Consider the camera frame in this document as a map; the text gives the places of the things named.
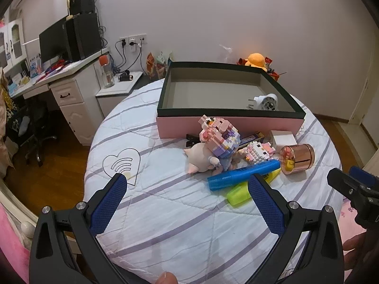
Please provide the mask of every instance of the yellow highlighter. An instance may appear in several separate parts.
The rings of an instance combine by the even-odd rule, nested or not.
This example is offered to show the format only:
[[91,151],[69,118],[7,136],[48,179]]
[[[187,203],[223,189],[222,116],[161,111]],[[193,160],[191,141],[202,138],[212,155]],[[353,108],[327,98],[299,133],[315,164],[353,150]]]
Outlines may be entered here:
[[[276,176],[279,175],[281,169],[276,169],[268,174],[263,175],[263,179],[269,184]],[[244,181],[236,185],[232,190],[228,192],[226,198],[230,205],[233,207],[241,205],[242,203],[247,203],[251,199],[251,195],[248,190],[248,182]]]

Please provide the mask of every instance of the plastic bag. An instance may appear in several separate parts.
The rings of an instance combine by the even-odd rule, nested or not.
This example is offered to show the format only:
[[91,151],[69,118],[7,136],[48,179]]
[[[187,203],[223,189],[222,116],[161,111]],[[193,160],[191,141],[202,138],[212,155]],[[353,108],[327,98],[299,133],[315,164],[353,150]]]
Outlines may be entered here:
[[167,64],[166,61],[163,57],[163,53],[161,52],[157,56],[157,74],[158,74],[158,79],[163,79],[166,76],[166,69],[167,69]]
[[226,63],[226,64],[236,63],[237,60],[234,58],[232,48],[225,47],[221,44],[219,45],[219,48],[220,48],[220,53],[217,59],[219,63]]

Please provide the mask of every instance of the human hand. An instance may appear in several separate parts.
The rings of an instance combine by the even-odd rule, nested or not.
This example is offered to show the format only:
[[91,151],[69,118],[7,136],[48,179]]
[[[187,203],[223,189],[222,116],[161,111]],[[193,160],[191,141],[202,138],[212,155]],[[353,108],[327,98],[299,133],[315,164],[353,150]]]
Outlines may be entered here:
[[357,260],[359,259],[359,255],[361,254],[363,244],[365,243],[365,237],[366,232],[356,235],[343,243],[342,248],[344,251],[351,250],[349,253],[346,253],[343,257],[345,262],[345,270],[353,269],[357,264]]
[[171,272],[165,271],[161,274],[155,284],[178,284],[178,280]]

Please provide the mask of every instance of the computer tower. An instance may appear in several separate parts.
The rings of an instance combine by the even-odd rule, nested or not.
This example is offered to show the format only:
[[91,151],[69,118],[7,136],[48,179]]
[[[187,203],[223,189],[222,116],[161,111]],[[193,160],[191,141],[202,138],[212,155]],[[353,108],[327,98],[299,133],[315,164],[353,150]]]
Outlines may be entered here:
[[78,14],[63,24],[69,60],[79,61],[101,50],[96,13]]

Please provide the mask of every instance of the open box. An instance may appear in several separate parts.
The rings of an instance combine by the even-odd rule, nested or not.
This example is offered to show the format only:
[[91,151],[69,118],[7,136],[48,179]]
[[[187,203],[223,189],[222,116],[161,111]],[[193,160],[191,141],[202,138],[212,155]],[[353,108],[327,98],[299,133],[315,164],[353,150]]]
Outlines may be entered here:
[[[253,110],[249,99],[273,93],[277,111]],[[292,96],[261,68],[224,63],[171,62],[157,109],[160,138],[198,135],[203,115],[222,117],[241,136],[270,130],[291,131],[304,122],[305,112]]]

